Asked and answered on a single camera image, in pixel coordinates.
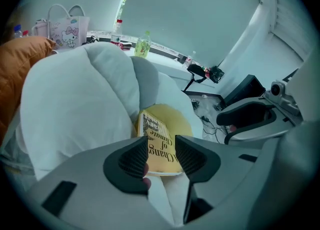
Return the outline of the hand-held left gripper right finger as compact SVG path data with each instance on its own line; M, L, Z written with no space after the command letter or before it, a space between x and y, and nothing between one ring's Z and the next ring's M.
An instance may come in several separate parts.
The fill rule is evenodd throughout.
M261 149L178 135L176 157L189 179L185 225L270 225L281 215L270 177L280 138Z

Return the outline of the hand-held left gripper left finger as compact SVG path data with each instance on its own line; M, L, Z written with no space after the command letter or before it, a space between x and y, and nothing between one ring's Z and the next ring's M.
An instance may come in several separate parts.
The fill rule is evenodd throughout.
M169 230L143 182L146 137L80 152L36 183L29 207L51 230Z

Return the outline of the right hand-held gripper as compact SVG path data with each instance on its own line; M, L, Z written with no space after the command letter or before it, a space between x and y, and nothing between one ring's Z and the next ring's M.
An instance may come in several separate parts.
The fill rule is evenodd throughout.
M264 97L273 105L248 102L218 114L219 126L242 127L230 132L224 143L234 147L262 147L302 122L317 121L317 54L312 53L288 81L271 83ZM288 121L276 120L277 108Z

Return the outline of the person's left hand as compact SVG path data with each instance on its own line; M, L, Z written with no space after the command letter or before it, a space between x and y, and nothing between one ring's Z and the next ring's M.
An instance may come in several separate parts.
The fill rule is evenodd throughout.
M149 171L149 166L148 166L148 164L146 163L145 166L144 166L144 170L143 170L143 178L142 178L142 181L143 181L143 183L146 185L147 190L149 190L150 187L151 187L151 185L152 185L151 180L146 177L148 171Z

